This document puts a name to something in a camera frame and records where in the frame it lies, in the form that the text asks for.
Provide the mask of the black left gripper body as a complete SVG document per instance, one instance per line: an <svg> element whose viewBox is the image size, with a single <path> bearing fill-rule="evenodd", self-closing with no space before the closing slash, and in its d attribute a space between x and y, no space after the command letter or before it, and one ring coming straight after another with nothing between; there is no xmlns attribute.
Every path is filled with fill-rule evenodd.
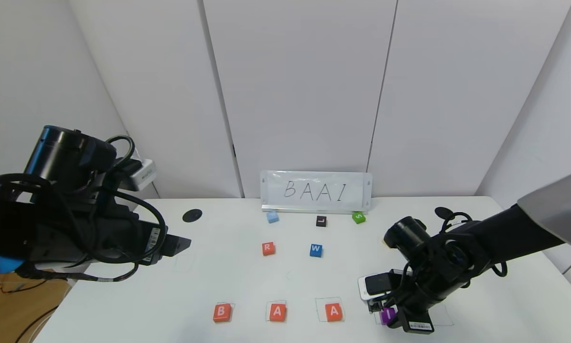
<svg viewBox="0 0 571 343"><path fill-rule="evenodd" d="M104 263L156 263L168 228L159 212L151 212L154 221L140 219L135 212L112 212L98 219L98 260Z"/></svg>

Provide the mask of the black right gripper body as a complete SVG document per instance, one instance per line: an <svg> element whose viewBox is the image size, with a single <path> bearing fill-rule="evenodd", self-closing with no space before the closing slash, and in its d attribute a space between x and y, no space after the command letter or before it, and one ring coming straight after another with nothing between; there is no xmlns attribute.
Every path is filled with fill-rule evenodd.
<svg viewBox="0 0 571 343"><path fill-rule="evenodd" d="M402 320L401 328L407 333L433 333L435 328L429 315L429 309L433 305L432 299L416 283L407 286L397 302L397 314Z"/></svg>

